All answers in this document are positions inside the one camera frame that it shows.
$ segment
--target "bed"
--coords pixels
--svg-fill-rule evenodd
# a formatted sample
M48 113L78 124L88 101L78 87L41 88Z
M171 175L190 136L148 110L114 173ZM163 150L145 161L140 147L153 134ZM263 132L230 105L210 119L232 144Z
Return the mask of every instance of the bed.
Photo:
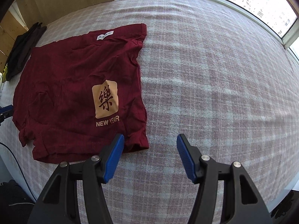
M113 222L188 222L198 187L177 152L179 133L218 162L240 161L266 204L279 196L299 171L299 66L291 54L255 22L210 0L91 6L49 24L37 46L134 23L147 25L137 61L150 148L123 154L103 186ZM19 78L1 86L0 105L12 104ZM18 133L7 119L0 141L38 196L56 165L33 160L33 144L23 148ZM1 156L10 172L18 171L5 149ZM82 190L79 182L81 222L88 223ZM218 193L214 223L221 216L221 182Z

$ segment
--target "white label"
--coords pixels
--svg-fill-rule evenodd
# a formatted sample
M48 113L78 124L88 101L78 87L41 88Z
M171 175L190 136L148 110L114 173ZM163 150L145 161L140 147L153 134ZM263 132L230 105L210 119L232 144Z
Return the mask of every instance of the white label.
M106 36L108 36L108 35L112 35L113 32L114 32L114 30L113 30L113 31L110 31L110 32L107 32L107 33L105 33L104 35L99 35L99 36L97 37L97 40L103 40Z

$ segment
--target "window frame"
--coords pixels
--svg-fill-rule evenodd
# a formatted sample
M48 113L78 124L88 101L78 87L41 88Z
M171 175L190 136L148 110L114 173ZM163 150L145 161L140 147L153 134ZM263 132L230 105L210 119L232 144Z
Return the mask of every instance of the window frame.
M297 64L299 65L299 57L295 54L295 52L291 48L287 48L288 52L290 52L291 56L295 59Z
M253 15L251 12L248 12L244 8L240 7L239 5L229 1L229 0L212 0L217 3L223 4L231 9L234 9L235 11L245 15L249 19L256 22L258 25L263 27L265 30L267 30L273 37L275 37L283 46L285 49L289 48L290 45L299 37L299 19L297 18L293 25L290 27L290 29L285 33L285 35L281 38L272 28L270 28L267 24L265 24L262 20L260 20L258 17Z

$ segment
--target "black bag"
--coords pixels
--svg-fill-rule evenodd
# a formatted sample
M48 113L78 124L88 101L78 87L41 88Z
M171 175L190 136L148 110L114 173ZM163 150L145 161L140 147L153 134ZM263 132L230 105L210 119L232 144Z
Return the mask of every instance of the black bag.
M6 60L2 82L9 81L13 76L20 73L31 54L32 48L36 46L47 27L41 26L42 23L35 23L22 35L17 36L11 52Z
M1 224L27 224L34 202L14 180L0 184Z

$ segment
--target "t-shirt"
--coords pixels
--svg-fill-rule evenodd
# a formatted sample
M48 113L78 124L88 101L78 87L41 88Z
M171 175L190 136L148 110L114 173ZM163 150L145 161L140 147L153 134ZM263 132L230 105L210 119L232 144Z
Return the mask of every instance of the t-shirt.
M33 48L13 97L13 122L33 158L80 161L117 133L124 152L148 149L147 113L136 61L145 24L92 31Z

